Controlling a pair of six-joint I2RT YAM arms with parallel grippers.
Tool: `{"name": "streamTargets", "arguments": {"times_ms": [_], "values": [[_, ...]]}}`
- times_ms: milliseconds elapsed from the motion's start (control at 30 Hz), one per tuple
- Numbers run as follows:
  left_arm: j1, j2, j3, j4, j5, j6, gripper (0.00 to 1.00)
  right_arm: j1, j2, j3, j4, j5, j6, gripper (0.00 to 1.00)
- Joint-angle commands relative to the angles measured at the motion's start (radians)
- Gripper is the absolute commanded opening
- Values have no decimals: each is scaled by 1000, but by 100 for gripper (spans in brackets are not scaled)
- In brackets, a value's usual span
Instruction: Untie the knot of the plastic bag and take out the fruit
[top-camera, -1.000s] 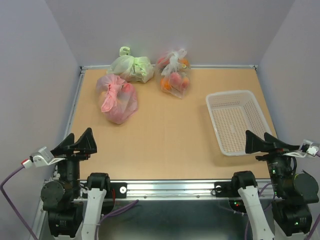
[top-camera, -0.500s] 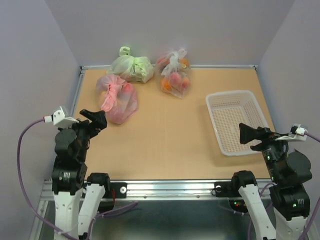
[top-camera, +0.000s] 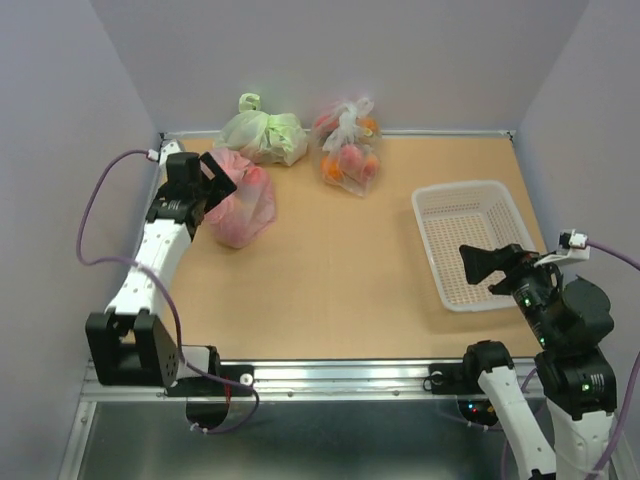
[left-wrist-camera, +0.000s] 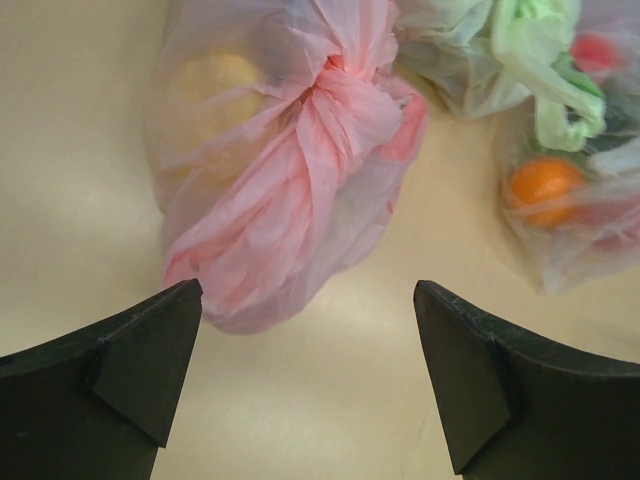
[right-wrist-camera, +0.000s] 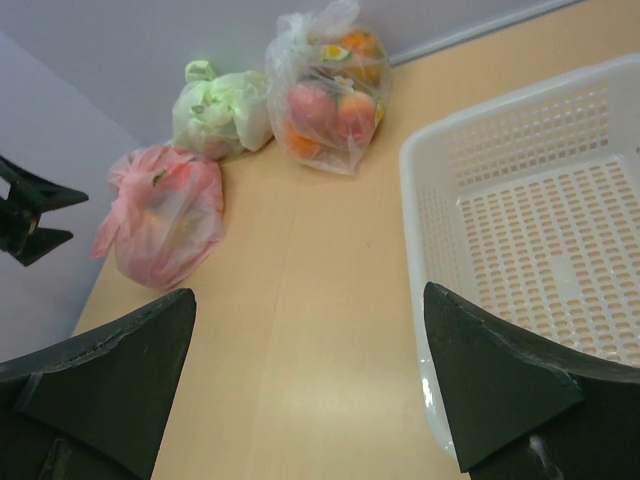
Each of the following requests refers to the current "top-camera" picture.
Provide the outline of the pink plastic bag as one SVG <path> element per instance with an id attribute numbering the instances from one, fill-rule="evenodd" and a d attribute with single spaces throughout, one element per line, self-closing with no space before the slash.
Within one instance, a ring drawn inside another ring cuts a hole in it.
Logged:
<path id="1" fill-rule="evenodd" d="M 237 151 L 214 148 L 210 154 L 237 189 L 209 211 L 205 221 L 219 244 L 234 249 L 244 248 L 276 220 L 271 177 L 265 168 Z"/>

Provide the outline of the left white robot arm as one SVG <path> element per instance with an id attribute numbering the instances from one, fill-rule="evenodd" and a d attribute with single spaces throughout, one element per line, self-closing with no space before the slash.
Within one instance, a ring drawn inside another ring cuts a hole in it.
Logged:
<path id="1" fill-rule="evenodd" d="M 237 190 L 210 153 L 149 151 L 146 156 L 165 169 L 166 180 L 146 213 L 137 253 L 95 261 L 129 269 L 114 298 L 85 324 L 95 372 L 104 386 L 169 387 L 179 368 L 189 364 L 169 286 L 205 214 Z M 173 332 L 161 320 L 163 309 L 175 317 Z"/>

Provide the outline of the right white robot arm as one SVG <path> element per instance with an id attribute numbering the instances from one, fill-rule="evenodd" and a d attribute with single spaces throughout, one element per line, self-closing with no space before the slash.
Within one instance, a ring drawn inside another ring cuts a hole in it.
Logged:
<path id="1" fill-rule="evenodd" d="M 614 327 L 610 301 L 581 277 L 565 283 L 559 269 L 562 263 L 589 259 L 586 236 L 567 233 L 548 254 L 526 251 L 518 244 L 495 250 L 462 245 L 459 253 L 471 285 L 496 271 L 503 273 L 490 293 L 513 298 L 541 347 L 534 362 L 552 418 L 552 442 L 539 428 L 502 343 L 469 346 L 460 366 L 463 384 L 481 390 L 495 409 L 519 477 L 606 478 L 604 456 L 612 445 L 617 386 L 599 344 Z"/>

